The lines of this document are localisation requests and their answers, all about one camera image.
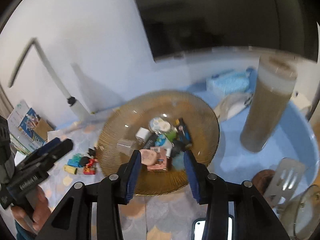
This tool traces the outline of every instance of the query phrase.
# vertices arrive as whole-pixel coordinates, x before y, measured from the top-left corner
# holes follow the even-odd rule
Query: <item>tall cylindrical container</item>
[[[274,56],[261,56],[251,107],[240,141],[244,148],[259,152],[265,146],[293,92],[295,68]]]

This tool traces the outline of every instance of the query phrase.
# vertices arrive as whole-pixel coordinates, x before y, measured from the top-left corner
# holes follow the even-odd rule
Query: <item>black television screen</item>
[[[155,59],[216,46],[318,58],[316,21],[301,0],[136,0]]]

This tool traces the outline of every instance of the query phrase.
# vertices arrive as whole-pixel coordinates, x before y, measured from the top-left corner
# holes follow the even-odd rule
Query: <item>brown round object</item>
[[[141,163],[144,165],[153,165],[157,161],[157,153],[155,151],[141,149]]]
[[[120,139],[136,140],[140,127],[148,127],[155,117],[174,124],[183,118],[193,140],[197,162],[208,166],[217,150],[219,124],[211,107],[201,98],[183,91],[151,92],[137,97],[116,109],[105,123],[99,136],[97,158],[105,176],[116,173],[129,157],[116,150]],[[172,168],[166,172],[150,172],[142,165],[135,194],[151,196],[175,191],[188,184],[185,171]]]
[[[252,184],[257,188],[261,195],[264,195],[266,192],[275,173],[274,170],[263,170],[258,172],[251,180]]]

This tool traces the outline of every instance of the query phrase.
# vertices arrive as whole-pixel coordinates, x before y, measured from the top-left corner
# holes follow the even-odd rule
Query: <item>blue tray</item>
[[[255,87],[256,73],[250,76],[250,90]],[[202,98],[213,109],[219,99],[206,91],[205,83],[184,88]],[[275,170],[284,157],[296,159],[306,165],[306,172],[295,192],[299,194],[310,186],[318,174],[319,150],[316,137],[305,117],[289,102],[273,135],[259,153],[245,150],[240,143],[240,133],[249,108],[220,123],[220,141],[217,152],[208,169],[225,181],[242,183],[251,180],[264,169]]]

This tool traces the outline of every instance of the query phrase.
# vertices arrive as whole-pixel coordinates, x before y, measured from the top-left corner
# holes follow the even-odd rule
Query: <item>metal bolt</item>
[[[214,173],[209,173],[209,174],[208,174],[208,179],[215,180],[215,179],[217,179],[217,175],[214,174]]]
[[[116,179],[118,179],[118,178],[119,178],[118,174],[111,174],[111,175],[109,176],[109,179],[110,179],[110,180],[116,180]]]
[[[251,182],[251,181],[246,180],[243,184],[244,184],[246,187],[252,187],[252,182]]]
[[[82,183],[81,182],[77,182],[76,184],[74,184],[75,189],[80,189],[82,188]]]

